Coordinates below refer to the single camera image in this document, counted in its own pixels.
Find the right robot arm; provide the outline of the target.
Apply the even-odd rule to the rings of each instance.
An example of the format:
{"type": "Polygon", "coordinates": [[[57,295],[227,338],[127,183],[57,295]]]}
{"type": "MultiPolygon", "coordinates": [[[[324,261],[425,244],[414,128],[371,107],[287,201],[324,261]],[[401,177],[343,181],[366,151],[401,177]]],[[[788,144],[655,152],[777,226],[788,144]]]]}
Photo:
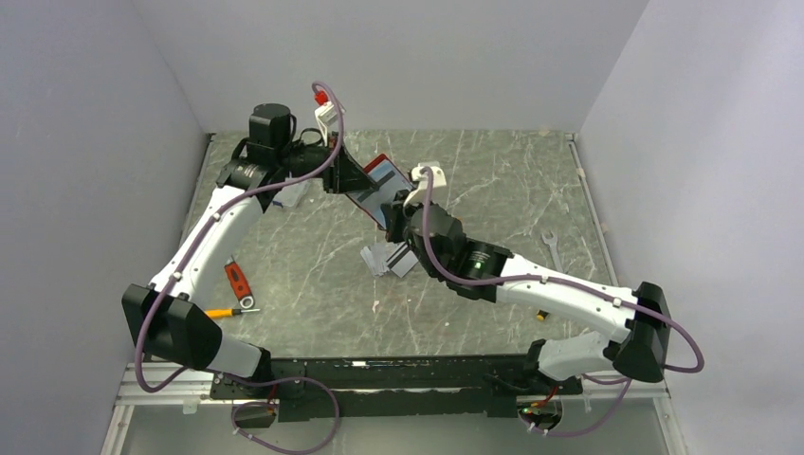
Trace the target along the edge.
{"type": "Polygon", "coordinates": [[[534,393],[583,373],[614,370],[641,382],[665,378],[669,310],[663,289],[588,282],[466,236],[436,204],[385,203],[386,236],[408,246],[426,273],[469,300],[527,305],[589,328],[589,333],[531,344],[522,380],[534,393]]]}

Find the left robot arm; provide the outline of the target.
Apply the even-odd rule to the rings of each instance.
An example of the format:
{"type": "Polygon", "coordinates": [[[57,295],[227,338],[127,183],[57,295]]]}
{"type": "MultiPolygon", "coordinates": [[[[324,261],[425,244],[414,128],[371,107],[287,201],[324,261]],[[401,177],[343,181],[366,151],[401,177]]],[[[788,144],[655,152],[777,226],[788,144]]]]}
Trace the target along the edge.
{"type": "Polygon", "coordinates": [[[334,194],[378,188],[345,149],[340,132],[308,144],[296,126],[287,106],[256,106],[247,137],[219,174],[191,233],[148,284],[126,289],[121,303],[137,362],[152,355],[186,369],[234,375],[235,386],[250,398],[270,390],[270,351],[226,335],[205,313],[214,278],[282,188],[308,178],[320,179],[334,194]]]}

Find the red leather wallet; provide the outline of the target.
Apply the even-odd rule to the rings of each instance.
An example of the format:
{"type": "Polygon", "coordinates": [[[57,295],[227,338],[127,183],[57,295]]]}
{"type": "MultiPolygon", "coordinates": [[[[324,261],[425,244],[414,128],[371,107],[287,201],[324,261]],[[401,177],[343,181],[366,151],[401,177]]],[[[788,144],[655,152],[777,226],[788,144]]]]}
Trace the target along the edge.
{"type": "Polygon", "coordinates": [[[383,204],[390,204],[399,191],[411,191],[413,185],[403,173],[384,154],[376,156],[364,171],[377,184],[375,190],[352,191],[347,197],[373,219],[380,230],[386,228],[385,216],[381,210],[383,204]]]}

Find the white magnetic stripe card stack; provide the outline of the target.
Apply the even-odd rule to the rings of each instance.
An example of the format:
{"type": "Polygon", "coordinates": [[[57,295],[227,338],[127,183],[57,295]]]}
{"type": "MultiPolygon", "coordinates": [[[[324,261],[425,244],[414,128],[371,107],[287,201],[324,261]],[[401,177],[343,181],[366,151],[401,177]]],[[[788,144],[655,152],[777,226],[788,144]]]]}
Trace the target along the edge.
{"type": "Polygon", "coordinates": [[[405,243],[375,243],[364,246],[360,255],[374,277],[391,273],[404,278],[418,264],[417,257],[405,243]]]}

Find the single white stripe card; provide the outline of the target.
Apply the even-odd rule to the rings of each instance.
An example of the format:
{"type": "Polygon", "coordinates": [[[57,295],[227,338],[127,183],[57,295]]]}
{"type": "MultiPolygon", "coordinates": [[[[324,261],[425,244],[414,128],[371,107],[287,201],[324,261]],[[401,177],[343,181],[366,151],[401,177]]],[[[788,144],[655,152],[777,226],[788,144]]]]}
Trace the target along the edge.
{"type": "Polygon", "coordinates": [[[356,197],[356,204],[367,211],[380,211],[383,204],[391,203],[399,191],[410,191],[411,183],[404,179],[388,180],[377,190],[364,191],[356,197]]]}

